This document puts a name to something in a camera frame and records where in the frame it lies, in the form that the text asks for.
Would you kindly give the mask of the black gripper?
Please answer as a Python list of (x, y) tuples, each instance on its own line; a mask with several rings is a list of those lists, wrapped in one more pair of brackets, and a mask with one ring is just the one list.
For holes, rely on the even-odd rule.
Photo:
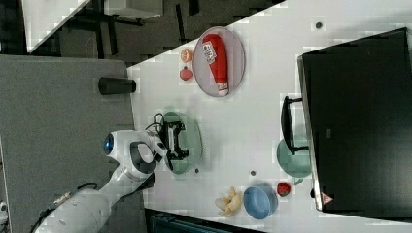
[(181, 121), (164, 121), (159, 133), (160, 139), (168, 149), (166, 157), (169, 160), (183, 160), (189, 156), (188, 150), (178, 150), (179, 130), (186, 127)]

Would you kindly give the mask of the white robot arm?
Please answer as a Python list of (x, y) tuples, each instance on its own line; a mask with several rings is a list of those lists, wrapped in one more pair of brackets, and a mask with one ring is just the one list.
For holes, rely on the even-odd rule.
[(109, 181), (101, 188), (88, 183), (65, 193), (41, 213), (30, 233), (98, 233), (121, 198), (154, 185), (157, 163), (189, 154), (186, 124), (165, 120), (159, 126), (159, 131), (110, 133), (104, 142), (105, 155), (119, 166)]

